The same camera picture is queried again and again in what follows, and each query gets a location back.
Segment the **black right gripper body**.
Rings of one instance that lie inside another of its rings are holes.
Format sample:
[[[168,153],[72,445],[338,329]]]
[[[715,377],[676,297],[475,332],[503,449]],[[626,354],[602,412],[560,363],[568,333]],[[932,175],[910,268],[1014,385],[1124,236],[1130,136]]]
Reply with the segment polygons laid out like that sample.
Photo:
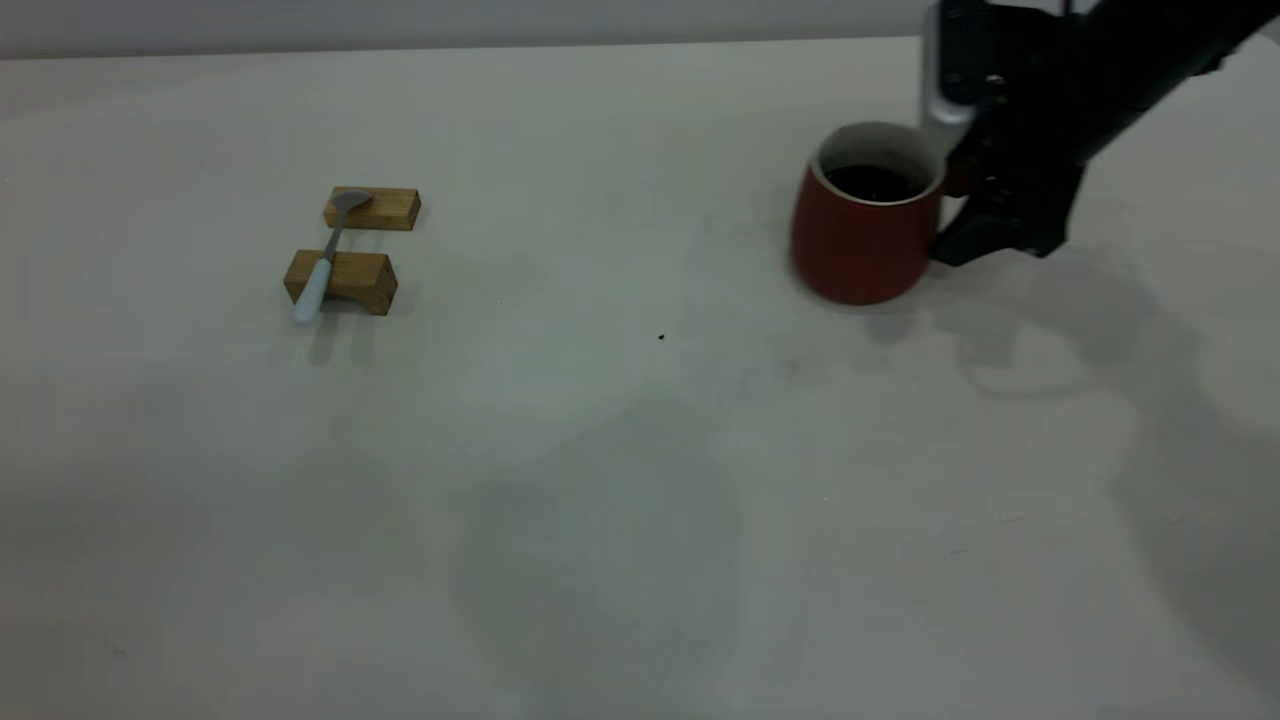
[[[1047,256],[1068,240],[1084,164],[1073,150],[1080,122],[1070,74],[1091,8],[1056,12],[992,1],[938,5],[940,96],[996,132],[996,177],[947,181],[950,196],[1023,197],[1036,205]]]

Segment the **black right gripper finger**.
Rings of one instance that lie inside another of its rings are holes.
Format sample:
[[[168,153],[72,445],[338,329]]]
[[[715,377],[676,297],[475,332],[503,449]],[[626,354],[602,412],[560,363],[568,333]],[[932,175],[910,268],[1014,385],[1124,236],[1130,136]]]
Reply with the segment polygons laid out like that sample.
[[[996,132],[972,126],[948,151],[946,181],[988,181],[996,177]]]
[[[1036,205],[1023,197],[969,197],[929,246],[929,258],[963,266],[993,252],[1015,250],[1046,258],[1036,231]]]

